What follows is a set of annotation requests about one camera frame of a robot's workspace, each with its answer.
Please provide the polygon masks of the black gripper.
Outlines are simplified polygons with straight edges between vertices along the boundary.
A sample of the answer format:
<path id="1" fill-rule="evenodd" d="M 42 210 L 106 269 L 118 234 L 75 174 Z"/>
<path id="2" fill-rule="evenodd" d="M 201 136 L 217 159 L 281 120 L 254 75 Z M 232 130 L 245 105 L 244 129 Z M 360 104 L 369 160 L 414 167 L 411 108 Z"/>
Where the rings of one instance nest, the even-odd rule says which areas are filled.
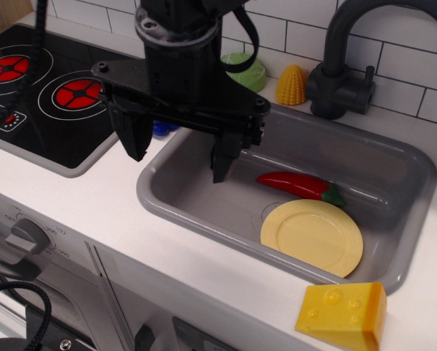
<path id="1" fill-rule="evenodd" d="M 214 135 L 213 182 L 224 182 L 242 148 L 259 145 L 269 101 L 238 84 L 220 60 L 221 25 L 175 33 L 139 26 L 144 59 L 99 61 L 91 71 L 127 154 L 141 161 L 164 121 Z"/>

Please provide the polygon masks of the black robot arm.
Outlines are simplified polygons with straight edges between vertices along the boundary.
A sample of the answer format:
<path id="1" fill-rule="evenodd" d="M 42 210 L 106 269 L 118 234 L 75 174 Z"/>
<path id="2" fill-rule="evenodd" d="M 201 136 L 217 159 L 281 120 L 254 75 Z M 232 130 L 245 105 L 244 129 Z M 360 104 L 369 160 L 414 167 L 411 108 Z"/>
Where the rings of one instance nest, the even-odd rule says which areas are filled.
<path id="1" fill-rule="evenodd" d="M 233 13 L 258 46 L 242 1 L 142 1 L 135 30 L 145 58 L 101 61 L 92 72 L 127 154 L 141 160 L 155 121 L 214 136 L 213 180 L 223 182 L 242 150 L 261 142 L 269 101 L 233 80 L 240 64 L 221 59 L 223 17 Z"/>

